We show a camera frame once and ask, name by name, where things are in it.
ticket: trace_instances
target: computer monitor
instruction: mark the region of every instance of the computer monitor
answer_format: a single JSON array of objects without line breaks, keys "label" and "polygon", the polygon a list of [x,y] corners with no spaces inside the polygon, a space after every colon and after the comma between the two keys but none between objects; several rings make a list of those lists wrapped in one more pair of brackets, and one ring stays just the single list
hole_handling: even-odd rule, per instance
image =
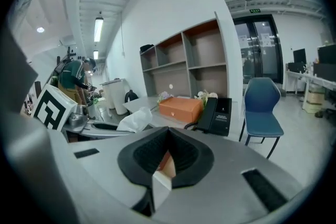
[{"label": "computer monitor", "polygon": [[336,45],[329,45],[317,48],[319,63],[330,63],[336,65]]},{"label": "computer monitor", "polygon": [[307,63],[305,49],[295,50],[293,51],[293,54],[294,54],[294,62],[303,62],[305,64]]}]

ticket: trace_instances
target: chair backrest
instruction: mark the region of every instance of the chair backrest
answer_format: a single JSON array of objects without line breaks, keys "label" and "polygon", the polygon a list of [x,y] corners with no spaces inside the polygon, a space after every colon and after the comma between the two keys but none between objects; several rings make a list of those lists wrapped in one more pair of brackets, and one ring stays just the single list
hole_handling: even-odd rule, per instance
[{"label": "chair backrest", "polygon": [[279,89],[270,78],[253,78],[245,91],[245,110],[272,112],[279,99]]}]

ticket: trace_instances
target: blue chair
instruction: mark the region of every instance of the blue chair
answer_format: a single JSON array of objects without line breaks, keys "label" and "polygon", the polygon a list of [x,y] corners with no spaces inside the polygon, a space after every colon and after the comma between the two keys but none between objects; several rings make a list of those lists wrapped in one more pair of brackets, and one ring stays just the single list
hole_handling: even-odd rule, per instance
[{"label": "blue chair", "polygon": [[245,91],[245,112],[243,129],[239,141],[242,139],[246,124],[247,146],[251,136],[276,137],[275,143],[268,154],[269,158],[275,149],[280,137],[284,134],[279,122],[273,115],[273,108],[280,99],[280,91],[270,78],[253,78],[250,80]]}]

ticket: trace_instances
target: white bin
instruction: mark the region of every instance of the white bin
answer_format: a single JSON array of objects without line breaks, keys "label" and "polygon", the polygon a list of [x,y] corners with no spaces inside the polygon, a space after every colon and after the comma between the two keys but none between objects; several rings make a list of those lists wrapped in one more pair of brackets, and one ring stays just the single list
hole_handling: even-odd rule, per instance
[{"label": "white bin", "polygon": [[124,88],[124,79],[117,79],[108,81],[102,84],[103,90],[107,89],[107,94],[105,98],[108,99],[108,104],[113,104],[113,108],[116,108],[118,115],[124,115],[127,113],[127,109],[123,106],[125,101],[125,88]]},{"label": "white bin", "polygon": [[113,98],[110,94],[110,88],[108,87],[108,82],[105,82],[101,85],[102,85],[103,91],[104,91],[103,96],[105,97],[106,102],[107,102],[107,108],[108,109],[115,109],[115,106],[114,106],[114,103],[113,103]]}]

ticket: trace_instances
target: flowers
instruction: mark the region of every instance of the flowers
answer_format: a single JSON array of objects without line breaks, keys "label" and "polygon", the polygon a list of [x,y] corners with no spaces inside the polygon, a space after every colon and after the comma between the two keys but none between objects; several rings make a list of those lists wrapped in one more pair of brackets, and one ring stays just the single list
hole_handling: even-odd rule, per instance
[{"label": "flowers", "polygon": [[209,97],[218,98],[217,93],[215,93],[215,92],[208,93],[206,90],[204,90],[204,92],[198,92],[197,95],[198,96],[194,96],[194,98],[202,100],[203,101],[203,107],[205,107],[206,102],[208,101]]},{"label": "flowers", "polygon": [[170,98],[170,97],[173,97],[173,95],[167,93],[166,91],[161,92],[161,93],[159,94],[159,98],[158,98],[158,100],[157,100],[157,103],[159,104],[161,101],[166,100],[166,99],[168,99],[168,98]]}]

